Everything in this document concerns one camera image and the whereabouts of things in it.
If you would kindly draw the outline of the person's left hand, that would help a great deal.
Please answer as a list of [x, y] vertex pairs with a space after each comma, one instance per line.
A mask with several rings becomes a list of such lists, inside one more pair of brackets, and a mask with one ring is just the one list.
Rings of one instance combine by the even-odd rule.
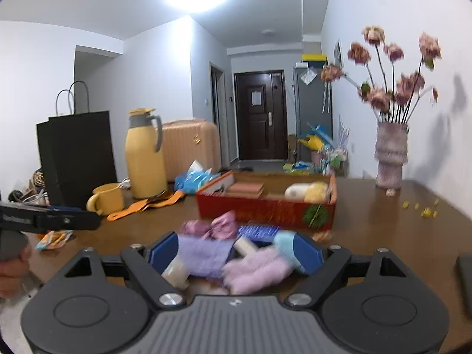
[[29, 261], [32, 254], [31, 245], [26, 246], [18, 258], [5, 260], [0, 265], [0, 296], [8, 299], [21, 289], [25, 276], [29, 273]]

